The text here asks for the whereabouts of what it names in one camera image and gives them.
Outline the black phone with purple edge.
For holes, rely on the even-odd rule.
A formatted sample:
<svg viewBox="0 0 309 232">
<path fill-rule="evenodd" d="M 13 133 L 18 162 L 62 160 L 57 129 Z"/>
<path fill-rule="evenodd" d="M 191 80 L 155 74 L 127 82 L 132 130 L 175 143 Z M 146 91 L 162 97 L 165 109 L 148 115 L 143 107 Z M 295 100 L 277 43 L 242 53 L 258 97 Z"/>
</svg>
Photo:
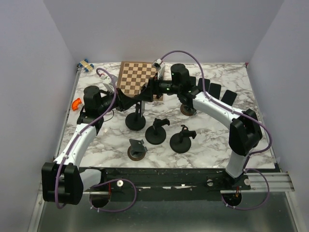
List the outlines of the black phone with purple edge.
<svg viewBox="0 0 309 232">
<path fill-rule="evenodd" d="M 192 86 L 195 86 L 196 85 L 196 77 L 195 76 L 190 76 L 190 83 Z"/>
</svg>

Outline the blue-edged black phone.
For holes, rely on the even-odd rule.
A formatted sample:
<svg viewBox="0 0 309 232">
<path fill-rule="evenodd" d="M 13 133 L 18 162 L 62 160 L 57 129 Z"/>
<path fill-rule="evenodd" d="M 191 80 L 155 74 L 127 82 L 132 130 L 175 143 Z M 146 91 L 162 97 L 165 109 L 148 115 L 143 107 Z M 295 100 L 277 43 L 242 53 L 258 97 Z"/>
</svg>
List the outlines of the blue-edged black phone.
<svg viewBox="0 0 309 232">
<path fill-rule="evenodd" d="M 206 92 L 208 92 L 209 91 L 209 87 L 210 87 L 210 79 L 206 79 L 206 78 L 199 78 L 199 80 L 198 80 L 198 85 L 197 85 L 197 87 L 198 87 L 198 89 L 199 89 L 199 91 L 200 92 L 202 92 L 202 91 L 206 91 Z"/>
</svg>

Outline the teal-edged phone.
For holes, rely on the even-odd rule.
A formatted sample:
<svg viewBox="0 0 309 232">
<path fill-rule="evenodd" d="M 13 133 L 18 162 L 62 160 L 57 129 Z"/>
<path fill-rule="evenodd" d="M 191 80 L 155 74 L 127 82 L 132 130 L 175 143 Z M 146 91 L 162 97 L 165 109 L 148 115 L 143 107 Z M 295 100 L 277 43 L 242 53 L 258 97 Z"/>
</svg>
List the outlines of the teal-edged phone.
<svg viewBox="0 0 309 232">
<path fill-rule="evenodd" d="M 235 99 L 237 97 L 237 93 L 231 91 L 231 90 L 226 90 L 223 97 L 221 98 L 221 102 L 229 105 L 229 106 L 232 106 Z"/>
</svg>

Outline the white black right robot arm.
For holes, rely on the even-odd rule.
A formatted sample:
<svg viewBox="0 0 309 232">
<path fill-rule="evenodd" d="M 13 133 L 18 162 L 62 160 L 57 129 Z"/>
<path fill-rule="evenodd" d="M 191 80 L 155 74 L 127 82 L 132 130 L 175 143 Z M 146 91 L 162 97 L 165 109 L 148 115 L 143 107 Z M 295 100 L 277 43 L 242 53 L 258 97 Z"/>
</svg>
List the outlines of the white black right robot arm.
<svg viewBox="0 0 309 232">
<path fill-rule="evenodd" d="M 138 95 L 139 101 L 152 102 L 154 96 L 177 95 L 179 101 L 191 109 L 201 111 L 216 119 L 229 130 L 228 144 L 231 155 L 222 184 L 227 189 L 239 185 L 239 177 L 243 175 L 244 166 L 249 160 L 249 153 L 255 148 L 263 135 L 255 111 L 242 111 L 203 93 L 196 86 L 195 78 L 190 76 L 185 65 L 177 63 L 171 66 L 172 80 L 159 77 L 149 78 Z"/>
</svg>

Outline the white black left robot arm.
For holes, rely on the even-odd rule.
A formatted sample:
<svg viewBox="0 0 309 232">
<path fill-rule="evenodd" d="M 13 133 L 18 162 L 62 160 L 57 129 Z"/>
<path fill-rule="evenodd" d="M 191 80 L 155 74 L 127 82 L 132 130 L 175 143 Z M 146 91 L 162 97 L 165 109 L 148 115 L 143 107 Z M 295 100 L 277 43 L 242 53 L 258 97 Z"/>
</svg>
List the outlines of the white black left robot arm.
<svg viewBox="0 0 309 232">
<path fill-rule="evenodd" d="M 62 209 L 67 204 L 77 205 L 83 191 L 90 187 L 97 191 L 106 188 L 107 179 L 99 171 L 80 175 L 80 163 L 100 131 L 104 116 L 113 109 L 125 111 L 137 102 L 119 88 L 114 92 L 101 90 L 97 86 L 84 89 L 84 107 L 77 119 L 73 137 L 53 162 L 42 166 L 42 194 L 46 202 L 54 202 L 57 208 Z"/>
</svg>

